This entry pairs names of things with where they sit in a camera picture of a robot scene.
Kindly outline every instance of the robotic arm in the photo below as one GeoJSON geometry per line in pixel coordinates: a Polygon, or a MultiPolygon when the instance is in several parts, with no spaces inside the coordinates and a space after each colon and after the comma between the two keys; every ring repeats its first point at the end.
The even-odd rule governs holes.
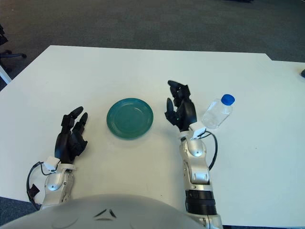
{"type": "Polygon", "coordinates": [[[179,138],[181,143],[179,151],[183,158],[186,210],[191,218],[206,228],[222,229],[220,215],[216,212],[209,168],[205,160],[206,148],[201,140],[206,128],[201,122],[197,122],[196,110],[189,98],[190,91],[188,86],[174,81],[168,81],[168,84],[177,110],[176,112],[173,110],[173,103],[168,98],[165,117],[180,130],[179,138]]]}
{"type": "Polygon", "coordinates": [[[57,205],[66,202],[70,198],[71,188],[73,185],[73,174],[72,171],[76,170],[73,165],[73,161],[76,156],[79,156],[85,149],[87,141],[84,141],[82,133],[86,124],[88,114],[84,113],[80,120],[75,124],[75,119],[82,113],[83,107],[78,107],[73,110],[70,114],[65,114],[62,118],[62,129],[57,136],[55,144],[55,157],[50,156],[45,162],[36,163],[27,179],[27,194],[30,202],[38,210],[34,202],[35,195],[39,192],[38,188],[33,185],[29,186],[29,178],[32,170],[41,166],[42,164],[49,170],[48,174],[44,174],[47,177],[45,181],[45,198],[41,209],[46,207],[57,205]]]}

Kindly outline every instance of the teal ceramic plate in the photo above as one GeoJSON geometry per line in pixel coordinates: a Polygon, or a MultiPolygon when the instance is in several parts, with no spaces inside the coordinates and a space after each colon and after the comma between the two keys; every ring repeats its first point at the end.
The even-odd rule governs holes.
{"type": "Polygon", "coordinates": [[[141,99],[128,98],[115,103],[107,114],[107,126],[122,138],[136,138],[149,130],[153,123],[153,111],[141,99]]]}

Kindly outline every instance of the white connector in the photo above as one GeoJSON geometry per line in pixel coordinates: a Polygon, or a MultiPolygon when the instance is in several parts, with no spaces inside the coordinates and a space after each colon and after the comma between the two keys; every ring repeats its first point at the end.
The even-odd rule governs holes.
{"type": "Polygon", "coordinates": [[[195,122],[190,124],[189,130],[190,130],[189,132],[190,139],[197,139],[199,138],[198,137],[199,135],[202,135],[205,132],[206,128],[202,124],[202,122],[195,122]]]}
{"type": "Polygon", "coordinates": [[[60,160],[58,158],[49,156],[48,159],[43,164],[47,168],[47,170],[52,171],[52,170],[56,170],[56,167],[58,166],[59,162],[60,160]]]}

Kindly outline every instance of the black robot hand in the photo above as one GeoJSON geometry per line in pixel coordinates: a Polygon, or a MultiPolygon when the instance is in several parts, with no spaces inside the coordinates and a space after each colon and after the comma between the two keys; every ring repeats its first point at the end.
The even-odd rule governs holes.
{"type": "Polygon", "coordinates": [[[74,126],[75,119],[82,111],[83,107],[80,106],[70,114],[65,114],[62,118],[62,129],[55,144],[55,157],[59,158],[63,164],[72,164],[75,157],[84,151],[88,143],[82,137],[88,114],[84,113],[74,126]]]}
{"type": "Polygon", "coordinates": [[[167,98],[165,117],[171,124],[176,125],[180,131],[187,131],[190,124],[197,122],[195,106],[190,100],[189,87],[171,80],[168,81],[168,84],[177,111],[174,111],[171,99],[167,98]]]}

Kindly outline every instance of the clear water bottle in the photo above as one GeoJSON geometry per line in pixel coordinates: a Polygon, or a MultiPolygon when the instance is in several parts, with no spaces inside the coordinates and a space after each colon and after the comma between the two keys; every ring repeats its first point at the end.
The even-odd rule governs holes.
{"type": "Polygon", "coordinates": [[[209,129],[216,129],[233,111],[235,99],[225,94],[221,100],[215,99],[203,115],[202,123],[209,129]]]}

